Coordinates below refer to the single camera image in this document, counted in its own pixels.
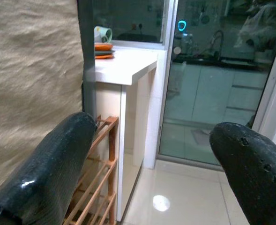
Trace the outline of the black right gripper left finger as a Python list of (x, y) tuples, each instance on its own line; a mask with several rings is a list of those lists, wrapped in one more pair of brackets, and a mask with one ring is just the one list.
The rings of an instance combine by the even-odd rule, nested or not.
[(0, 185), (0, 225), (60, 225), (96, 131), (85, 112), (65, 118)]

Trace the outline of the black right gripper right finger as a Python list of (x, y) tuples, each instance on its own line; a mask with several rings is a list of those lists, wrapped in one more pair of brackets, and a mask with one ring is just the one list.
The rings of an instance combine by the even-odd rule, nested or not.
[(276, 145), (231, 122), (216, 124), (209, 143), (249, 224), (276, 225)]

